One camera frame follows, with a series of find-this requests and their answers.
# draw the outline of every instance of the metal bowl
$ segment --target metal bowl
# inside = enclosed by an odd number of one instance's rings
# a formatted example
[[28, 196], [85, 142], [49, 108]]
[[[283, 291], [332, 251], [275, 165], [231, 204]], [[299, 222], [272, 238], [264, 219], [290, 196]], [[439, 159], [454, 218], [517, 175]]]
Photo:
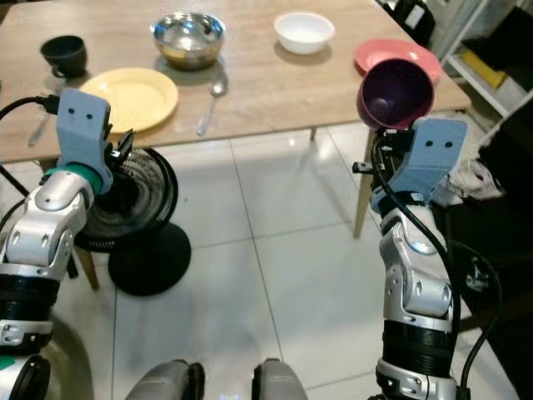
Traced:
[[180, 69], [209, 67], [224, 43], [226, 28], [216, 17], [196, 12], [174, 12], [150, 26], [157, 48]]

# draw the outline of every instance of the yellow plate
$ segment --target yellow plate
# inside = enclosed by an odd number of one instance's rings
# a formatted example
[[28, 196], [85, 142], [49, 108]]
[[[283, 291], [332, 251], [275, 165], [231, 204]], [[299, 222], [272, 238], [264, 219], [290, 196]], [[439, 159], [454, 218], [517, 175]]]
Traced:
[[113, 133], [142, 131], [167, 118], [176, 108], [174, 82], [160, 72], [143, 68], [121, 68], [105, 72], [80, 87], [111, 104], [109, 122]]

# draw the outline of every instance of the fan base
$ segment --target fan base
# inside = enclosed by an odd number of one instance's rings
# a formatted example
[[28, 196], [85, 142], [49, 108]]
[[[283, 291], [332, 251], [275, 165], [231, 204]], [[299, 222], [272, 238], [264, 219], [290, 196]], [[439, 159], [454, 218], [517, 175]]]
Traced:
[[178, 283], [190, 261], [187, 234], [168, 223], [147, 244], [112, 252], [108, 270], [117, 288], [134, 296], [151, 296]]

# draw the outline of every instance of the black cylindrical joint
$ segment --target black cylindrical joint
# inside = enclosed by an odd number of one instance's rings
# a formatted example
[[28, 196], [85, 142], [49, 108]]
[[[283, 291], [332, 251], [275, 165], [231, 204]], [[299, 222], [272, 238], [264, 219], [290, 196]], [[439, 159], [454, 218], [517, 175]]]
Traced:
[[58, 290], [53, 279], [0, 274], [0, 319], [47, 321]]
[[448, 332], [385, 321], [383, 361], [399, 368], [448, 378], [454, 346]]
[[41, 356], [31, 356], [13, 385], [9, 400], [43, 400], [50, 383], [50, 363]]

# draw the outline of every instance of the pink plate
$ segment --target pink plate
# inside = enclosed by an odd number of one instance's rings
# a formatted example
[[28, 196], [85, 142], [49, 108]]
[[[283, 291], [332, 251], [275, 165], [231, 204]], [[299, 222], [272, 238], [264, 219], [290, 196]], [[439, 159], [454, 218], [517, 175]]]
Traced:
[[401, 58], [420, 66], [436, 82], [441, 76], [439, 60], [422, 46], [396, 39], [372, 39], [356, 50], [356, 67], [367, 73], [376, 64], [391, 58]]

